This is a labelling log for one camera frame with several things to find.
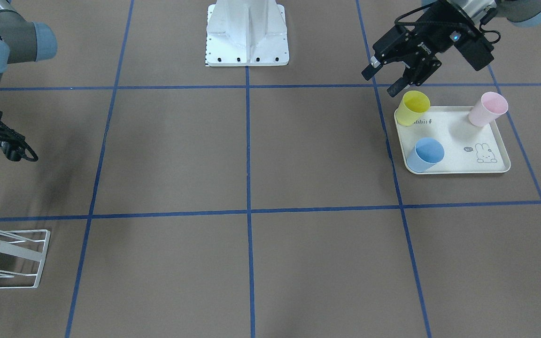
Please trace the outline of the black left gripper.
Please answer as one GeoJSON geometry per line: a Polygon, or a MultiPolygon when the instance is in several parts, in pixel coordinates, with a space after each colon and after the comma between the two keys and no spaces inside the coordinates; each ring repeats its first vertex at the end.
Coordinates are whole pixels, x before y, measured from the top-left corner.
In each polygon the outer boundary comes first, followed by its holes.
{"type": "Polygon", "coordinates": [[[440,68],[438,54],[455,47],[472,66],[481,70],[490,64],[494,45],[483,30],[495,17],[493,0],[436,0],[413,10],[421,16],[406,22],[397,17],[393,28],[373,44],[374,55],[361,75],[372,77],[384,65],[401,62],[403,75],[390,85],[391,98],[410,85],[420,86],[440,68]]]}

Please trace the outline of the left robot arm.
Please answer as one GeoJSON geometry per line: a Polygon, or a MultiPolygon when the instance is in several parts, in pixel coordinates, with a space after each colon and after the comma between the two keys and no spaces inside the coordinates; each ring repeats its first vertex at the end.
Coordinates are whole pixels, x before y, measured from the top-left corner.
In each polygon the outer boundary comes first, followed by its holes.
{"type": "Polygon", "coordinates": [[[442,65],[438,54],[451,47],[479,71],[494,60],[494,45],[502,38],[496,30],[496,39],[487,38],[485,26],[494,18],[519,27],[539,25],[541,0],[424,0],[395,18],[393,27],[373,44],[362,76],[370,80],[385,65],[402,63],[403,74],[388,87],[394,97],[408,86],[423,85],[442,65]]]}

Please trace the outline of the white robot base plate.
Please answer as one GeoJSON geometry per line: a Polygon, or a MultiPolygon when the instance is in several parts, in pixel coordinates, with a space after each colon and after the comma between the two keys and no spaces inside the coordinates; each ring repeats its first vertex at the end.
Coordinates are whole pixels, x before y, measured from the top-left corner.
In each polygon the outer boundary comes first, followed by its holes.
{"type": "Polygon", "coordinates": [[[289,63],[284,6],[275,0],[217,0],[207,9],[208,67],[270,67],[289,63]]]}

